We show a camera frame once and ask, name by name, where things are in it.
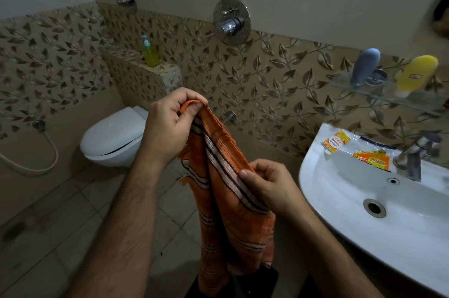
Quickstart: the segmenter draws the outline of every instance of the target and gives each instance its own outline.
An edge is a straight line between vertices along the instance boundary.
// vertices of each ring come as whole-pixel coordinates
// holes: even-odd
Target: bidet hose
[[[43,134],[45,135],[45,137],[47,138],[48,142],[50,142],[50,144],[53,147],[53,150],[55,151],[55,161],[52,163],[51,166],[47,167],[47,168],[43,168],[43,169],[31,169],[31,168],[27,168],[24,167],[22,165],[19,165],[18,163],[15,163],[13,160],[8,159],[5,155],[3,155],[2,153],[0,153],[0,159],[2,159],[3,161],[5,161],[6,163],[12,165],[15,168],[18,168],[20,170],[25,170],[31,173],[45,173],[46,171],[52,169],[56,163],[58,162],[59,159],[59,154],[58,154],[58,148],[56,148],[55,144],[53,143],[52,139],[50,138],[50,136],[45,132],[42,131]]]

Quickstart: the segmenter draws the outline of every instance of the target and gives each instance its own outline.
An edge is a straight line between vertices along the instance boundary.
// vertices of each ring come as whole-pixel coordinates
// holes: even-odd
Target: hand
[[[277,162],[258,159],[250,163],[255,173],[240,171],[240,178],[259,193],[274,213],[293,218],[308,204],[287,168]]]
[[[191,104],[178,117],[179,108],[188,100],[201,100],[207,104],[207,100],[199,93],[179,88],[151,105],[139,159],[143,158],[145,162],[164,169],[181,152],[187,142],[192,121],[203,107],[202,103]]]

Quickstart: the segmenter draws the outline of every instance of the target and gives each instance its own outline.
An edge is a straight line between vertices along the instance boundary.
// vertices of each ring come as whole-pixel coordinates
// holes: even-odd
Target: toilet
[[[129,167],[139,149],[148,111],[124,108],[90,127],[81,139],[86,158],[107,167]]]

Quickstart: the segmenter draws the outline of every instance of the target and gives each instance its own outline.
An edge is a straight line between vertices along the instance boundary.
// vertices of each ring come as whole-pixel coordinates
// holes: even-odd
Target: sink
[[[357,247],[449,297],[449,170],[422,161],[422,180],[414,182],[395,166],[387,172],[355,159],[353,152],[366,150],[358,140],[325,154],[321,142],[339,130],[323,123],[304,158],[307,201]],[[376,204],[365,209],[366,199]],[[382,206],[385,217],[376,217]]]

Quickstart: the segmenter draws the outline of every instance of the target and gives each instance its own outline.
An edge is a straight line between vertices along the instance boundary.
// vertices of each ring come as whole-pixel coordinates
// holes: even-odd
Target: toilet lid
[[[80,144],[88,156],[101,156],[122,148],[143,134],[145,120],[130,107],[106,117],[89,128]]]

